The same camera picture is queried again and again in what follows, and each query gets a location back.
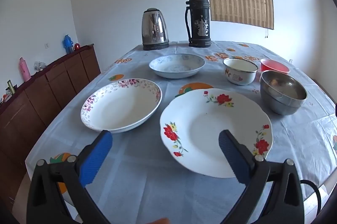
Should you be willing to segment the stainless steel electric kettle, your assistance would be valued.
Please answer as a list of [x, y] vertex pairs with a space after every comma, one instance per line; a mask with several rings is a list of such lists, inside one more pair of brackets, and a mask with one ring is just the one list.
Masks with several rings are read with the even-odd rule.
[[145, 51], [169, 47], [169, 36], [163, 14], [148, 8], [142, 16], [142, 44]]

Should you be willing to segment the stainless steel bowl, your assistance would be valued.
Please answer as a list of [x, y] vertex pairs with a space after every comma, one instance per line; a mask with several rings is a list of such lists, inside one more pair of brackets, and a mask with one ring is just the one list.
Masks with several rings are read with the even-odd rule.
[[261, 73], [260, 93], [264, 104], [282, 116], [294, 114], [308, 97], [300, 82], [285, 73], [273, 70]]

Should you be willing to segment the small red object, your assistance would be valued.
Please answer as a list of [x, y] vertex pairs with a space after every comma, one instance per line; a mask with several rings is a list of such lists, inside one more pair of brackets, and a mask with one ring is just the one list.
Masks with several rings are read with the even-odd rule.
[[80, 44], [79, 44], [79, 43], [75, 43], [75, 45], [74, 45], [74, 49], [75, 49], [75, 50], [78, 50], [78, 49], [80, 49]]

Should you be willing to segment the pink thermos bottle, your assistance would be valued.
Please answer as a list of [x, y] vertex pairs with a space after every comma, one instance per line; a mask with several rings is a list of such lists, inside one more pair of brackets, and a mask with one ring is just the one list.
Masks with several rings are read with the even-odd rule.
[[27, 66], [27, 63], [24, 58], [19, 59], [19, 70], [21, 72], [22, 78], [25, 82], [29, 81], [31, 79], [31, 74], [29, 71], [29, 68]]

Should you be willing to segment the white plate pink floral rim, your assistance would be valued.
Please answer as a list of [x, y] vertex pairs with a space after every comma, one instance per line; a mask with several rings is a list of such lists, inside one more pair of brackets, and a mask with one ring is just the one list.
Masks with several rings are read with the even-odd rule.
[[90, 95], [80, 110], [83, 124], [97, 132], [130, 131], [157, 110], [163, 93], [153, 81], [124, 79], [110, 83]]

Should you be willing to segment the white plate red flowers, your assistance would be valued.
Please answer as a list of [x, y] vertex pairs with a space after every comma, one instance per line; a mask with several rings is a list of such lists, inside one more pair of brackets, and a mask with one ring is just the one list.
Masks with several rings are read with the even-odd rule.
[[266, 157], [273, 146], [268, 115], [236, 92], [196, 89], [176, 97], [160, 117], [160, 135], [172, 157], [188, 170], [214, 178], [234, 176], [219, 147], [224, 129], [255, 156]]

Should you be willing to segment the brown wooden sideboard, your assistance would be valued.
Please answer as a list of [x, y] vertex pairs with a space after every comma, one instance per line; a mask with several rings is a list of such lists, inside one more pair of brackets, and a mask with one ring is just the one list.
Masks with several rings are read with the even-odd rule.
[[45, 129], [100, 74], [94, 46], [49, 64], [1, 104], [1, 205], [11, 210], [26, 173], [25, 159]]

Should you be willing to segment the white enamel bowl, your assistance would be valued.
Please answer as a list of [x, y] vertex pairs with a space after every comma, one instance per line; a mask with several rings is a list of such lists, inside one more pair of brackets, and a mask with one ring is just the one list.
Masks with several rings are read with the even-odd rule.
[[227, 58], [223, 60], [225, 66], [225, 78], [235, 85], [249, 85], [256, 77], [258, 66], [248, 60]]

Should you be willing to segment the red plastic bowl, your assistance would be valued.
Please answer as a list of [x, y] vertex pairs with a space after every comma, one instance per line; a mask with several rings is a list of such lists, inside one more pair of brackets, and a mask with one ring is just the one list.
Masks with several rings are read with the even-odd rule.
[[271, 59], [261, 59], [261, 71], [277, 71], [285, 74], [290, 73], [290, 69], [282, 63]]

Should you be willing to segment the grey printed tablecloth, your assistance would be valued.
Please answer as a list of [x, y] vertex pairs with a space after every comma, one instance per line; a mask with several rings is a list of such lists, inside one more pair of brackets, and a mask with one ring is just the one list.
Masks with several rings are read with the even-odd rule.
[[87, 190], [112, 223], [147, 223], [167, 217], [172, 223], [219, 223], [244, 185], [234, 177], [195, 173], [226, 166], [218, 145], [228, 129], [269, 161], [292, 159], [300, 178], [321, 185], [336, 169], [336, 115], [332, 100], [304, 72], [290, 74], [308, 97], [293, 115], [280, 116], [261, 99], [259, 81], [237, 86], [225, 78], [223, 60], [241, 57], [259, 64], [276, 53], [256, 44], [216, 41], [209, 48], [182, 42], [159, 51], [136, 47], [96, 77], [54, 119], [26, 159], [29, 174], [40, 159], [59, 161], [77, 155], [97, 133], [80, 119], [91, 95], [110, 78], [143, 78], [162, 90], [161, 104], [139, 127], [113, 137], [113, 145]]

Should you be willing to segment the white blue patterned plate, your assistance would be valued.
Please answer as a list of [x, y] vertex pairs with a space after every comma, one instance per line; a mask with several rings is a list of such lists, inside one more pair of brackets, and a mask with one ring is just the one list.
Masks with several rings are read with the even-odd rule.
[[166, 79], [183, 79], [194, 76], [204, 66], [205, 60], [197, 55], [177, 53], [161, 56], [149, 63], [150, 69]]

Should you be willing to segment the small green bottle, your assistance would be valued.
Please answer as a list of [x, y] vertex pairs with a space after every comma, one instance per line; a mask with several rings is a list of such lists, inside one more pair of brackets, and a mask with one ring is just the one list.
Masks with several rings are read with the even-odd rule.
[[11, 80], [8, 80], [8, 81], [7, 81], [7, 85], [8, 85], [8, 87], [9, 87], [9, 90], [10, 90], [11, 94], [12, 94], [12, 95], [15, 94], [15, 88], [14, 88], [14, 86], [13, 86]]

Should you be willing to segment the crumpled clear plastic bag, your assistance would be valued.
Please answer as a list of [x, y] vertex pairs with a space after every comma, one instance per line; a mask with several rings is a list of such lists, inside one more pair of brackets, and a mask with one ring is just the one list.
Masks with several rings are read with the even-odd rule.
[[42, 71], [47, 67], [47, 65], [44, 62], [41, 61], [35, 61], [34, 62], [34, 70], [35, 71]]

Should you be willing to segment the black thermos flask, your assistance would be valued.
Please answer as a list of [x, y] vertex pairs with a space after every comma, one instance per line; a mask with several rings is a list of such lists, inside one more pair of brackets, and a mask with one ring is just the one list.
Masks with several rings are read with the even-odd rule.
[[186, 4], [185, 24], [189, 36], [189, 46], [197, 48], [210, 47], [209, 0], [189, 0]]

